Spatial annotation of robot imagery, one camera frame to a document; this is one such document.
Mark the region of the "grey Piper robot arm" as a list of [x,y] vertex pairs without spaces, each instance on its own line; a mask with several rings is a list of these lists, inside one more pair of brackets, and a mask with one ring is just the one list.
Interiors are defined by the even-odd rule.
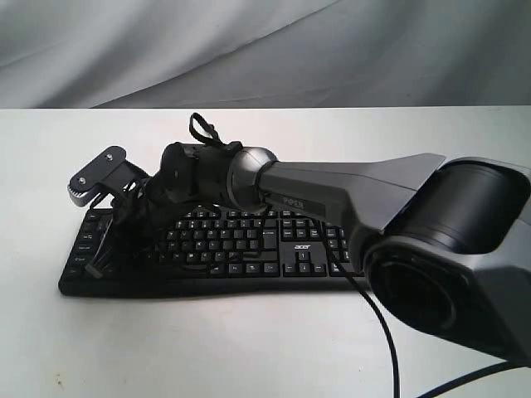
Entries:
[[508,361],[530,358],[530,171],[423,153],[375,163],[281,162],[238,142],[172,143],[147,175],[116,146],[71,179],[110,194],[145,237],[197,205],[298,212],[344,230],[349,257],[407,326]]

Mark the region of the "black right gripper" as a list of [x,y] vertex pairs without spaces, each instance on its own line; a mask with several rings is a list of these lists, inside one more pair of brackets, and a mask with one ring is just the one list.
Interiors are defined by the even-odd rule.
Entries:
[[159,170],[153,176],[127,162],[138,187],[114,206],[95,255],[85,266],[86,273],[91,278],[109,278],[116,273],[116,230],[155,232],[198,206],[233,206],[227,187],[228,172],[242,149],[239,142],[217,146],[171,143],[164,149]]

